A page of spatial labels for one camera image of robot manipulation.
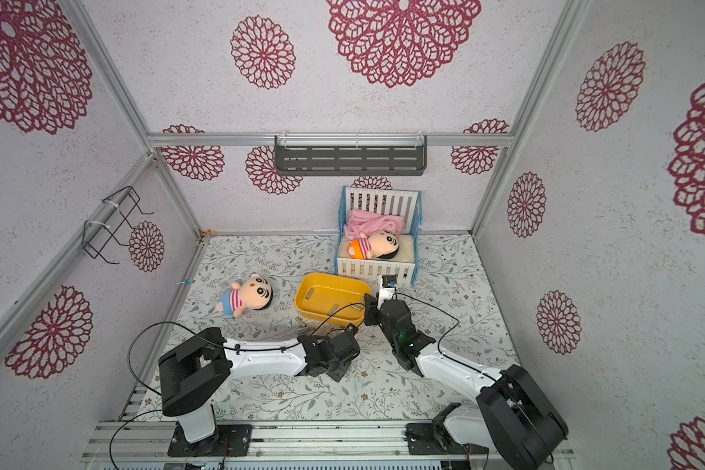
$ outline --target metal bracket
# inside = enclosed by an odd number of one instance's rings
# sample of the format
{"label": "metal bracket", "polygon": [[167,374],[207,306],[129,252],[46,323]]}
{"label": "metal bracket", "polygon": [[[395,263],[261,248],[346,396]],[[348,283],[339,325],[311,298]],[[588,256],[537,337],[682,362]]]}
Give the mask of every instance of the metal bracket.
{"label": "metal bracket", "polygon": [[207,453],[201,452],[200,442],[196,445],[186,440],[183,428],[177,425],[170,442],[167,455],[170,457],[202,457],[202,456],[228,456],[245,457],[248,455],[248,446],[251,444],[253,427],[249,424],[219,424],[215,434],[216,446],[208,446]]}
{"label": "metal bracket", "polygon": [[407,437],[407,449],[410,451],[410,455],[459,455],[465,453],[465,449],[454,441],[446,449],[443,449],[434,437],[432,423],[408,423],[404,435]]}
{"label": "metal bracket", "polygon": [[427,163],[427,137],[415,146],[287,146],[274,137],[280,176],[420,176]]}

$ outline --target stuffed toy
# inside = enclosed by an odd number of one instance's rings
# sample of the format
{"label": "stuffed toy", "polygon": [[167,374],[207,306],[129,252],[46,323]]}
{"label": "stuffed toy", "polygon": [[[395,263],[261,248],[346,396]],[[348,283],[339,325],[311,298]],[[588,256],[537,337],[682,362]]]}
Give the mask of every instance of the stuffed toy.
{"label": "stuffed toy", "polygon": [[377,231],[370,236],[361,231],[360,238],[353,240],[347,249],[353,259],[391,259],[397,251],[397,236],[388,230]]}
{"label": "stuffed toy", "polygon": [[225,316],[238,318],[245,310],[263,310],[271,304],[274,292],[266,277],[253,273],[241,286],[232,283],[232,289],[219,298],[215,310]]}

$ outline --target floor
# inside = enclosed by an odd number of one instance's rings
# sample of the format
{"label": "floor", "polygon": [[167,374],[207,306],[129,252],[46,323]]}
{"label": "floor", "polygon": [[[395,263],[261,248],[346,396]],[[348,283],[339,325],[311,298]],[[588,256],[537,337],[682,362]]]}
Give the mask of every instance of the floor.
{"label": "floor", "polygon": [[[257,341],[289,339],[306,332],[298,321],[295,292],[311,272],[334,273],[336,240],[331,235],[211,239],[177,321],[196,331],[218,326],[226,337]],[[476,356],[486,365],[503,367],[517,362],[470,235],[421,235],[419,256],[415,286],[398,289],[460,319],[460,326],[448,337],[458,351]],[[265,311],[249,311],[238,320],[216,312],[217,298],[229,284],[257,269],[275,280],[271,306]],[[435,338],[453,324],[426,305],[409,301],[408,306],[414,323]],[[333,328],[337,327],[325,325],[319,334]],[[176,327],[165,350],[188,335]],[[466,401],[440,383],[400,368],[378,327],[361,325],[357,339],[361,355],[339,383],[325,374],[226,381],[211,399],[217,419],[430,419],[451,402]],[[159,373],[150,385],[159,389]],[[139,412],[160,407],[160,397],[147,392]],[[161,412],[141,417],[168,419],[172,418],[161,416]]]}

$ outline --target yellow plastic tub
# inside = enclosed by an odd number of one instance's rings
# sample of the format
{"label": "yellow plastic tub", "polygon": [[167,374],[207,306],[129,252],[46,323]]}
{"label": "yellow plastic tub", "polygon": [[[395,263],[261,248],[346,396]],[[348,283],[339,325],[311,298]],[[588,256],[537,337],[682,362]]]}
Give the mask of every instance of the yellow plastic tub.
{"label": "yellow plastic tub", "polygon": [[[371,288],[362,280],[314,272],[301,282],[298,294],[295,295],[295,306],[303,318],[322,322],[340,307],[355,302],[363,303],[363,296],[370,293]],[[329,318],[326,323],[358,326],[363,323],[364,315],[365,308],[362,305],[352,305]]]}

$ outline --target mounting plate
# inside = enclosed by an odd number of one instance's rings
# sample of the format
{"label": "mounting plate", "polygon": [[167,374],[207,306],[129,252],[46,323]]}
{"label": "mounting plate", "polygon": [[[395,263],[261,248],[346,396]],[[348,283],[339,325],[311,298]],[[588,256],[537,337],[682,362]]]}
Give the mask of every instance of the mounting plate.
{"label": "mounting plate", "polygon": [[186,440],[183,428],[177,425],[175,433],[170,442],[167,455],[170,457],[202,457],[202,456],[223,456],[225,455],[225,445],[222,443],[227,439],[228,457],[245,457],[248,455],[248,446],[251,444],[251,432],[253,427],[249,424],[219,424],[217,433],[209,439],[209,442],[199,441],[195,445]]}

